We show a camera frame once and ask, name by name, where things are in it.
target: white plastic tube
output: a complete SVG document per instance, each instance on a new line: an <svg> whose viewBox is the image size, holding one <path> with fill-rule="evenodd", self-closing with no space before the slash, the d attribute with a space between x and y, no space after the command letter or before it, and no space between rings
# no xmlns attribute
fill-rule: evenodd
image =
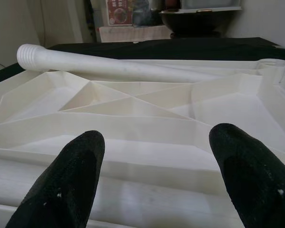
<svg viewBox="0 0 285 228"><path fill-rule="evenodd" d="M190 70L52 51L30 44L24 44L18 49L17 59L26 70L62 70L126 81L198 82L219 77Z"/></svg>

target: white plastic tray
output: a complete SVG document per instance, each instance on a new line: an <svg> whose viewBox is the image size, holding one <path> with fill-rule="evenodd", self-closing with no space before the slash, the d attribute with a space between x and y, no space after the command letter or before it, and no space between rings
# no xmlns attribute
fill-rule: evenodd
<svg viewBox="0 0 285 228"><path fill-rule="evenodd" d="M139 62L219 77L184 84L23 72L0 83L0 205L19 205L64 145L93 129L103 134L106 152L91 219L146 228L243 227L208 134L233 123L285 163L285 61Z"/></svg>

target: white pipe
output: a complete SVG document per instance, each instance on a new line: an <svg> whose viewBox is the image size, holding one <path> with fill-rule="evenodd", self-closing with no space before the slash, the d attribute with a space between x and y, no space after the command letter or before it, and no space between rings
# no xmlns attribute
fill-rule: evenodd
<svg viewBox="0 0 285 228"><path fill-rule="evenodd" d="M219 76L148 65L125 60L80 55L61 51L47 50L42 46L24 44L19 47L17 59L26 70L62 70L88 73L125 81L151 82L198 82L216 79Z"/></svg>

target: black bowl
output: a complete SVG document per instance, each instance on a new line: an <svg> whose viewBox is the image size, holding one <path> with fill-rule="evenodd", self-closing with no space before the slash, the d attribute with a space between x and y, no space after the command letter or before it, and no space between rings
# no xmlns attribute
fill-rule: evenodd
<svg viewBox="0 0 285 228"><path fill-rule="evenodd" d="M160 12L163 23L177 35L211 33L218 26L229 21L233 10L213 11L211 9L168 9Z"/></svg>

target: red label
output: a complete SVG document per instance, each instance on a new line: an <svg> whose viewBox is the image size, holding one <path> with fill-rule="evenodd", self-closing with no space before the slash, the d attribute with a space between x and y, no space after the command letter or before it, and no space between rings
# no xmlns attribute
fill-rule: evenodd
<svg viewBox="0 0 285 228"><path fill-rule="evenodd" d="M132 25L132 0L107 0L109 25Z"/></svg>

